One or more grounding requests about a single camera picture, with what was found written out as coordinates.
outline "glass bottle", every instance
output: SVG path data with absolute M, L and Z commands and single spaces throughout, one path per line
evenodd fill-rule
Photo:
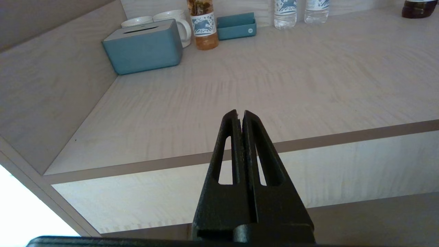
M 432 15 L 438 0 L 406 0 L 403 8 L 405 18 L 425 18 Z
M 199 50 L 210 50 L 218 46 L 216 20 L 212 0 L 187 0 L 194 28 L 195 42 Z

